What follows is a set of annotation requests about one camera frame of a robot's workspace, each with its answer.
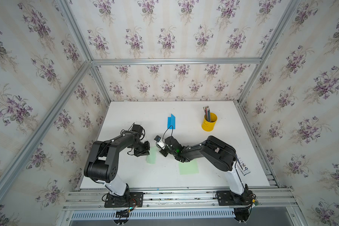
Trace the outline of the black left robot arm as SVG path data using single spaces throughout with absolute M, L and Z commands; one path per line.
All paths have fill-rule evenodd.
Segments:
M 141 125 L 133 124 L 129 130 L 123 130 L 115 138 L 95 141 L 84 167 L 84 176 L 97 184 L 102 184 L 109 190 L 110 195 L 125 197 L 129 192 L 129 186 L 117 176 L 119 155 L 126 148 L 133 150 L 135 157 L 150 155 L 149 142 L 142 141 L 145 134 Z

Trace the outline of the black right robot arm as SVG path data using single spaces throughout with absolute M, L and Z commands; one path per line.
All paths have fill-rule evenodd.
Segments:
M 166 139 L 156 136 L 154 141 L 163 156 L 171 154 L 181 163 L 206 158 L 215 168 L 225 172 L 232 194 L 242 197 L 251 196 L 252 192 L 249 191 L 247 184 L 242 182 L 237 171 L 236 150 L 224 141 L 214 136 L 208 136 L 205 141 L 193 146 L 182 146 L 173 136 Z

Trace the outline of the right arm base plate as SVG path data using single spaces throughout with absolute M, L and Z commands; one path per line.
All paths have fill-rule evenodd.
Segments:
M 232 191 L 217 191 L 215 198 L 219 206 L 250 206 L 256 200 L 256 195 L 252 191 L 244 191 L 242 195 Z

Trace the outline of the blue square paper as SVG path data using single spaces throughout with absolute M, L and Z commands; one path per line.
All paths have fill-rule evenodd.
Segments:
M 173 114 L 167 118 L 167 128 L 176 129 L 176 117 Z

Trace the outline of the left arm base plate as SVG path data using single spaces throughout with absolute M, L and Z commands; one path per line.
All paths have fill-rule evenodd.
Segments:
M 130 192 L 124 196 L 106 194 L 102 197 L 105 208 L 135 208 L 143 205 L 143 192 Z

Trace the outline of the green paper sheet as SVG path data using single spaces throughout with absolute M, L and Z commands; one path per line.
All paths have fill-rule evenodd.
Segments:
M 151 147 L 149 150 L 149 155 L 146 158 L 147 164 L 156 163 L 156 153 L 157 153 L 157 147 Z
M 193 175 L 198 174 L 198 162 L 197 160 L 192 160 L 186 163 L 179 163 L 179 174 L 180 175 Z

